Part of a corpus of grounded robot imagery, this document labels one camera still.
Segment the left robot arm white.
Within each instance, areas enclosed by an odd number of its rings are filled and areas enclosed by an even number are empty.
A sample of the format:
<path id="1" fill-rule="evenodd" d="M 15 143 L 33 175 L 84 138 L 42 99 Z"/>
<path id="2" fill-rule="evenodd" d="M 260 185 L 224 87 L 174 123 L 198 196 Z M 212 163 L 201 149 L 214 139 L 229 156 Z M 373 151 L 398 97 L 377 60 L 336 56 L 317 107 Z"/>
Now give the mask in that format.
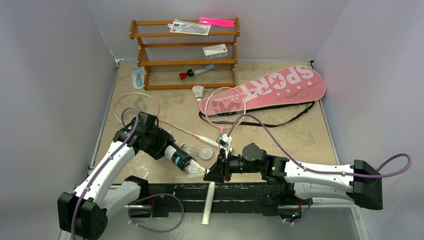
<path id="1" fill-rule="evenodd" d="M 59 196 L 60 229 L 69 232 L 73 240 L 76 237 L 97 240 L 116 211 L 131 202 L 146 203 L 150 190 L 145 179 L 130 176 L 115 191 L 110 188 L 139 151 L 158 160 L 172 142 L 172 136 L 159 127 L 156 115 L 140 111 L 115 133 L 105 156 L 92 173 L 73 192 L 63 192 Z"/>

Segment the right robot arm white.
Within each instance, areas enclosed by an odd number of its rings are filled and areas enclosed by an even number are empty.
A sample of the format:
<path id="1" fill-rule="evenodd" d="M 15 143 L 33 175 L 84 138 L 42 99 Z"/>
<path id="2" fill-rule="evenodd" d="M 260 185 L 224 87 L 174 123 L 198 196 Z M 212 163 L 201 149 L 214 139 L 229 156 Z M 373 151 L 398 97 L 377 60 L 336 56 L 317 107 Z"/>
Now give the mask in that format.
<path id="1" fill-rule="evenodd" d="M 369 210 L 383 209 L 380 173 L 363 160 L 355 160 L 352 165 L 295 164 L 251 143 L 239 155 L 221 149 L 203 180 L 224 183 L 231 180 L 232 174 L 250 173 L 259 173 L 269 184 L 284 185 L 280 196 L 288 204 L 298 199 L 333 198 Z"/>

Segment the black shuttlecock tube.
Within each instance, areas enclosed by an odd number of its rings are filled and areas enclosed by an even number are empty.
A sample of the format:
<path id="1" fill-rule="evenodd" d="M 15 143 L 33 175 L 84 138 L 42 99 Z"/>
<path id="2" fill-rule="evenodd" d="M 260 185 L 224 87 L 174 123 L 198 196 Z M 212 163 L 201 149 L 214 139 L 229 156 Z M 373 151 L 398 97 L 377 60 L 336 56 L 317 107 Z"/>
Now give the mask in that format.
<path id="1" fill-rule="evenodd" d="M 175 143 L 171 143 L 165 148 L 164 156 L 186 174 L 189 173 L 188 166 L 194 161 L 191 155 Z"/>

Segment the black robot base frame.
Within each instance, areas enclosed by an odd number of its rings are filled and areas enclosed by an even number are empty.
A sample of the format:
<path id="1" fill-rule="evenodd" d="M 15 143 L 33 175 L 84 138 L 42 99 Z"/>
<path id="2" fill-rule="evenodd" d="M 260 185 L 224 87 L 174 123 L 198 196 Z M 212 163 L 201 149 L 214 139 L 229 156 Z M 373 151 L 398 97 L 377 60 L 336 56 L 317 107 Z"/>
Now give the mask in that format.
<path id="1" fill-rule="evenodd" d="M 291 215 L 279 207 L 307 206 L 310 199 L 294 195 L 292 183 L 268 184 L 242 182 L 216 184 L 213 190 L 212 213 L 262 214 L 264 216 Z M 202 213 L 208 198 L 206 183 L 149 183 L 147 180 L 129 176 L 115 189 L 106 192 L 103 201 L 95 203 L 85 197 L 78 208 L 78 223 L 91 220 L 111 220 L 124 206 L 134 203 L 146 205 L 154 217 L 167 217 L 170 213 Z"/>

